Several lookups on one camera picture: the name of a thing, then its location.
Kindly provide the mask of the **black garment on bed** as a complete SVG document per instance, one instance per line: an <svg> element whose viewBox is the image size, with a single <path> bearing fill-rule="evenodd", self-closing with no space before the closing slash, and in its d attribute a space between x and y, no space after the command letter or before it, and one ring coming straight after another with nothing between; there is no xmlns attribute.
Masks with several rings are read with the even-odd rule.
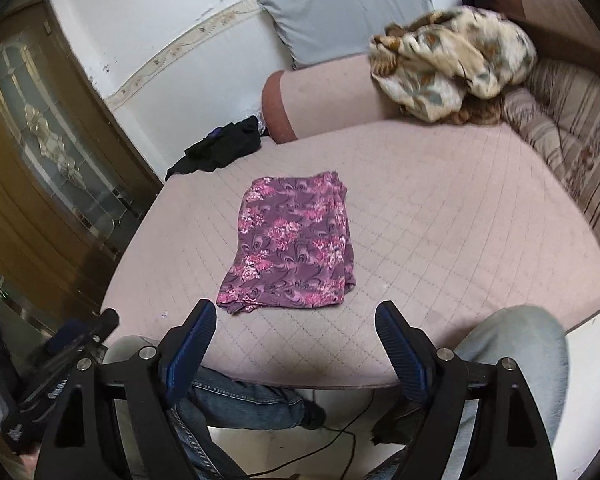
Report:
<svg viewBox="0 0 600 480"><path fill-rule="evenodd" d="M176 174L222 169L261 147L259 122L250 116L215 128L202 140L186 148L184 155L166 172L166 180Z"/></svg>

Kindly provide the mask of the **beige floral blanket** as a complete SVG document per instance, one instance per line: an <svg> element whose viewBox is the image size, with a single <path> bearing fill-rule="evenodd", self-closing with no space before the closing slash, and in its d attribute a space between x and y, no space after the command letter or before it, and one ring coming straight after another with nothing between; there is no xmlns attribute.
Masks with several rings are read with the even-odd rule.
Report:
<svg viewBox="0 0 600 480"><path fill-rule="evenodd" d="M389 24L370 40L370 74L405 116L434 124L492 126L504 92L538 62L527 33L504 15L472 6Z"/></svg>

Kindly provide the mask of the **grey pillow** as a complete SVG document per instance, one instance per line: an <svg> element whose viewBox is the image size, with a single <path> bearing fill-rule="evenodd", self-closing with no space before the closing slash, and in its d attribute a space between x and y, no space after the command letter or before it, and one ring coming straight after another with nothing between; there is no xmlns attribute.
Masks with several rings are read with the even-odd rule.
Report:
<svg viewBox="0 0 600 480"><path fill-rule="evenodd" d="M272 18L292 67L306 68L364 54L389 24L407 25L431 0L258 0Z"/></svg>

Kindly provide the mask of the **striped beige quilt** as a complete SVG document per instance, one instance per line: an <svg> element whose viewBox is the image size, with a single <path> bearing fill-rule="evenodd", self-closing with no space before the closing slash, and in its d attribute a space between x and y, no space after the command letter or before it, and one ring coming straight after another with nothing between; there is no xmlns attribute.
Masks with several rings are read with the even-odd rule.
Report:
<svg viewBox="0 0 600 480"><path fill-rule="evenodd" d="M544 160L600 244L600 76L542 60L506 92L503 117Z"/></svg>

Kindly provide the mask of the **pink bolster headrest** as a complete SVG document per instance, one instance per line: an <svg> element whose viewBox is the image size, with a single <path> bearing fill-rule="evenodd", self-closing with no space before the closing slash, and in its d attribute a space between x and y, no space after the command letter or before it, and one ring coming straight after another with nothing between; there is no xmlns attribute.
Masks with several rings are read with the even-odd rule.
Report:
<svg viewBox="0 0 600 480"><path fill-rule="evenodd" d="M261 113L278 144L401 116L373 80L365 55L272 73Z"/></svg>

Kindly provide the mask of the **wooden glass wardrobe door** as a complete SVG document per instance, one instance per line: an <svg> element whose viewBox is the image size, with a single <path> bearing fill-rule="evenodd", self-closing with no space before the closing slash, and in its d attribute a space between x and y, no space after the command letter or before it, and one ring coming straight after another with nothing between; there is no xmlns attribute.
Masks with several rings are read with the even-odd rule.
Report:
<svg viewBox="0 0 600 480"><path fill-rule="evenodd" d="M160 181L88 82L50 0L0 11L0 295L25 320L85 320Z"/></svg>

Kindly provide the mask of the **purple floral long-sleeve shirt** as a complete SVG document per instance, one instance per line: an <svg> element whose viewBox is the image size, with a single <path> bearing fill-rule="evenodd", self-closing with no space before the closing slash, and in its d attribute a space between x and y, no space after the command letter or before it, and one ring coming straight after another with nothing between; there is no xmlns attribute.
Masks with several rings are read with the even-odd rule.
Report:
<svg viewBox="0 0 600 480"><path fill-rule="evenodd" d="M237 314L342 304L355 286L346 197L335 171L254 180L242 198L236 256L216 305Z"/></svg>

